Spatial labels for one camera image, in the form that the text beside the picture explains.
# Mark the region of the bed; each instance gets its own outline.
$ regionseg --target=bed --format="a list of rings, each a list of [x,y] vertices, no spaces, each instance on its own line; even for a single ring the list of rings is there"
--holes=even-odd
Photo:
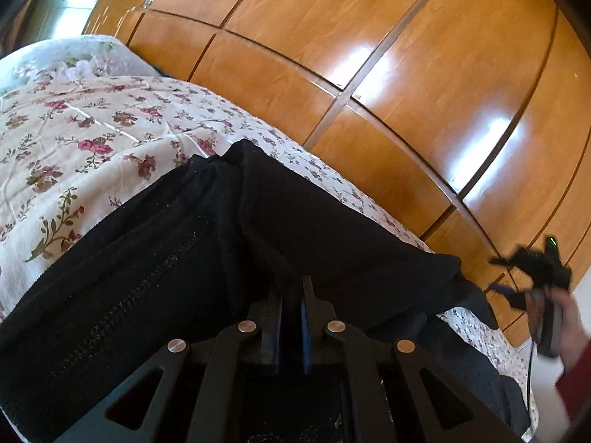
[[[104,47],[104,37],[85,38],[88,55],[93,45]],[[37,66],[26,85],[0,100],[0,324],[43,271],[109,213],[191,155],[223,154],[242,138],[401,240],[431,251],[282,132],[206,88],[154,76],[129,53],[94,58],[82,63],[87,71],[70,73],[56,70],[67,62],[50,61],[49,70]],[[122,58],[134,64],[113,64]],[[126,75],[130,68],[138,74]],[[525,399],[526,365],[500,330],[463,308],[440,318],[513,377]],[[535,429],[535,403],[531,413]],[[531,438],[531,429],[523,438]]]

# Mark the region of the wire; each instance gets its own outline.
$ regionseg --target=wire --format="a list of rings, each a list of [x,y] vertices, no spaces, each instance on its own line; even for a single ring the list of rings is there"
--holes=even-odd
[[[531,364],[534,362],[534,341],[531,341],[531,351],[530,351],[530,365],[527,368],[527,414],[531,419],[531,402],[530,402],[530,392],[531,392]]]

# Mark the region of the black cloth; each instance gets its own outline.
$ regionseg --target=black cloth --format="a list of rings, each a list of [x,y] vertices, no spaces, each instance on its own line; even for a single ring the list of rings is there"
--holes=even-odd
[[[53,441],[168,340],[215,336],[271,284],[296,301],[299,275],[366,332],[402,315],[386,340],[422,313],[413,331],[437,342],[429,317],[458,305],[498,327],[457,257],[403,243],[243,140],[164,175],[39,278],[0,325],[0,406],[30,441]],[[465,358],[498,375],[455,337]],[[480,383],[460,374],[468,366],[448,369],[478,396]],[[510,418],[497,414],[525,430],[515,381],[489,384],[513,398]]]

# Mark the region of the hand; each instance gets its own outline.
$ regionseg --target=hand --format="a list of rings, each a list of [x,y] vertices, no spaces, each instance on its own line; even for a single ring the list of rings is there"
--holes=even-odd
[[[562,288],[546,288],[546,297],[562,306],[562,336],[560,339],[560,357],[564,364],[564,372],[571,371],[589,346],[578,305],[574,298]],[[529,293],[525,294],[527,316],[530,321],[530,332],[542,324],[544,304],[539,304]]]

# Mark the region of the floral pillow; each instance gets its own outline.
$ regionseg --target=floral pillow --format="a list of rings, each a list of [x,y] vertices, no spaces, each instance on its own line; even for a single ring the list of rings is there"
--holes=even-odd
[[[126,75],[160,76],[113,37],[82,35],[45,40],[0,60],[0,96],[31,83],[67,83],[97,76]]]

